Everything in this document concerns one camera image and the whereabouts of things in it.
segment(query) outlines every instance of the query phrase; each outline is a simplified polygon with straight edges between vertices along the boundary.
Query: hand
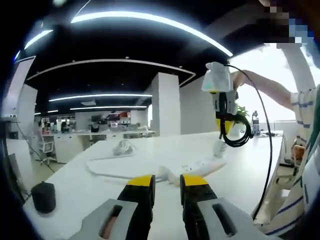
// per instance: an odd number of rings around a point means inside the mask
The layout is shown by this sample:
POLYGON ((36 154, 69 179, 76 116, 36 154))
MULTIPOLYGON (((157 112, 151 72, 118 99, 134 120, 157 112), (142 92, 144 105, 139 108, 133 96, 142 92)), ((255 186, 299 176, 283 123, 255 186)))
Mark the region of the hand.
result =
POLYGON ((246 83, 247 77, 240 71, 235 71, 230 74, 230 78, 233 80, 233 89, 237 90, 238 87, 246 83))

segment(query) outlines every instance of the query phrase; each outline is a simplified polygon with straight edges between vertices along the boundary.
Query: potted plant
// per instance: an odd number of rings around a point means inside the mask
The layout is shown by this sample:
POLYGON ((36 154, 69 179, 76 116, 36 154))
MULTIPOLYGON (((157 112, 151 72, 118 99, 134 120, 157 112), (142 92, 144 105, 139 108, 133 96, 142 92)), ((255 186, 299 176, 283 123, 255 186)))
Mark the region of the potted plant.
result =
MULTIPOLYGON (((237 106, 237 114, 242 115, 244 117, 249 117, 248 111, 245 106, 237 106)), ((234 121, 232 128, 230 129, 230 136, 239 137, 240 131, 243 130, 244 124, 239 121, 234 121)))

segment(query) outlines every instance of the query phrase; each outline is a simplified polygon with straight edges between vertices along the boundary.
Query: white pillar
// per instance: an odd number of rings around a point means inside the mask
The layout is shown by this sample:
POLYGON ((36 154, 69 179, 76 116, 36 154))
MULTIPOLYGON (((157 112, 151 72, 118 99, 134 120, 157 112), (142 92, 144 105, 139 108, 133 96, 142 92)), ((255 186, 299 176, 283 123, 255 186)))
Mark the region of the white pillar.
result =
POLYGON ((292 71, 296 89, 299 92, 305 92, 316 85, 300 46, 299 43, 277 43, 277 48, 282 49, 292 71))
POLYGON ((152 130, 156 136, 181 134, 179 78, 159 72, 151 83, 152 130))

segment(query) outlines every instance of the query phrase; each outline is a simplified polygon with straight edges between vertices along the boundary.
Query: black ceiling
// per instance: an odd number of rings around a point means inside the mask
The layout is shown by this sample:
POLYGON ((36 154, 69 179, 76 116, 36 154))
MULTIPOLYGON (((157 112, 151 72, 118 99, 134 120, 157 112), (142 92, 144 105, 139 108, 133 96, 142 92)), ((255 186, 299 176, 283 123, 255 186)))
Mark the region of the black ceiling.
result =
MULTIPOLYGON (((183 70, 195 73, 195 80, 205 73, 207 62, 227 60, 223 52, 206 41, 163 23, 108 17, 71 24, 72 18, 86 2, 69 0, 63 7, 54 8, 50 15, 35 25, 28 39, 43 30, 52 29, 53 32, 20 53, 20 59, 36 56, 27 75, 29 80, 26 81, 38 90, 36 112, 59 109, 60 113, 67 113, 69 108, 84 107, 80 103, 83 99, 48 102, 57 97, 93 93, 143 93, 158 72, 178 75, 179 82, 182 83, 191 74, 179 70, 180 66, 183 70), (190 43, 192 44, 188 50, 186 46, 190 43), (178 69, 130 62, 77 64, 79 61, 124 60, 126 57, 178 69), (69 63, 72 65, 42 73, 49 68, 69 63)), ((91 0, 78 15, 105 11, 148 13, 183 23, 207 34, 210 24, 248 3, 256 4, 263 12, 258 0, 91 0)), ((268 21, 255 20, 221 39, 216 39, 212 33, 208 36, 237 55, 268 42, 269 36, 265 29, 269 27, 268 21)), ((103 98, 96 101, 97 106, 135 105, 136 102, 136 98, 103 98)))

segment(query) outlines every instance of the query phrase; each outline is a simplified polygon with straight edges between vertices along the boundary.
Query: green plant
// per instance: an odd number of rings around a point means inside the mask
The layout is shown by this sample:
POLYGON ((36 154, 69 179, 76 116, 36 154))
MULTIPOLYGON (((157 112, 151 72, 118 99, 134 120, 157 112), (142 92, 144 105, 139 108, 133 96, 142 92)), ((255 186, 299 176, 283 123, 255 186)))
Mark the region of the green plant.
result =
MULTIPOLYGON (((246 110, 245 106, 239 106, 238 105, 237 106, 237 114, 242 115, 245 118, 249 117, 248 111, 246 110)), ((240 122, 239 121, 234 121, 233 125, 235 125, 235 124, 240 124, 240 122)))

